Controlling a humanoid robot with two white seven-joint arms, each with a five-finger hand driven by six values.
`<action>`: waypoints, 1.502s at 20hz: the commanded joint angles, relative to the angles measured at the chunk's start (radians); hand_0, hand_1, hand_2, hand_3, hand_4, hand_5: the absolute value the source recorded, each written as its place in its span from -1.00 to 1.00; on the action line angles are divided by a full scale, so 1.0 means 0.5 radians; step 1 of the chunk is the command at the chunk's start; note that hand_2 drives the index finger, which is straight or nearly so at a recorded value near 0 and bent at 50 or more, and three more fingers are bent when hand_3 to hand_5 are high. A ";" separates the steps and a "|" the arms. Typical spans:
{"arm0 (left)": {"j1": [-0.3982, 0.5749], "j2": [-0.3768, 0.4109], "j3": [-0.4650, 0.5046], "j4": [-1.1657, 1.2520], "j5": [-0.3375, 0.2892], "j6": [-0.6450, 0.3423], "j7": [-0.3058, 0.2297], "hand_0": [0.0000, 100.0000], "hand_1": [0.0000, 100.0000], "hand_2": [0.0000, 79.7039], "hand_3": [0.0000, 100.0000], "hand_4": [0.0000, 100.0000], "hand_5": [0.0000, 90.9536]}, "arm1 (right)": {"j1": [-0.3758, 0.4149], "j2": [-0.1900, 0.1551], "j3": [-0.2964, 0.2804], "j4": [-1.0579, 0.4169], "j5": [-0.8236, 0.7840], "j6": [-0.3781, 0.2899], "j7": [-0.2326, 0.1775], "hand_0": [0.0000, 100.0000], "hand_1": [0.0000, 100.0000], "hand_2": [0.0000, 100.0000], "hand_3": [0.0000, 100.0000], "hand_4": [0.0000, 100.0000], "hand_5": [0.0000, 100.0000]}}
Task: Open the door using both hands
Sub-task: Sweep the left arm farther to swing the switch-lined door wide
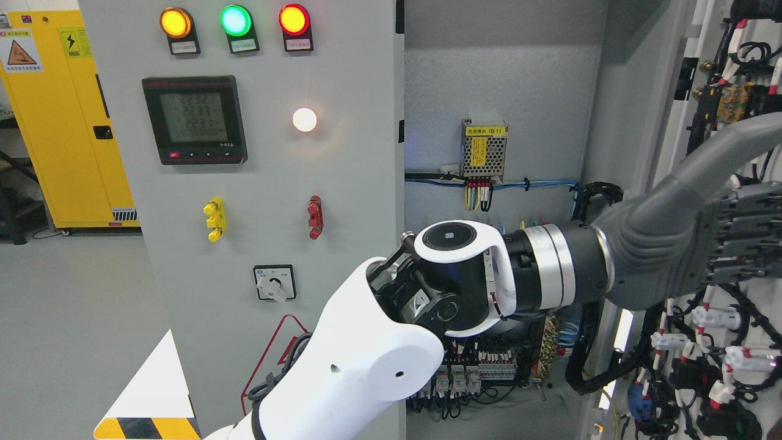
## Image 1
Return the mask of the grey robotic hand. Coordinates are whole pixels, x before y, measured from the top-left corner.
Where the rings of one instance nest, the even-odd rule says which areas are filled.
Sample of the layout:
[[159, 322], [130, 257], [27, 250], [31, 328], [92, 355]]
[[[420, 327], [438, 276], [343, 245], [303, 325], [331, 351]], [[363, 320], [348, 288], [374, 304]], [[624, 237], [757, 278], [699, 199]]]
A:
[[631, 311], [686, 295], [701, 282], [706, 251], [696, 244], [701, 210], [746, 162], [780, 144], [779, 112], [720, 129], [653, 189], [594, 221], [608, 240], [615, 280], [606, 298]]

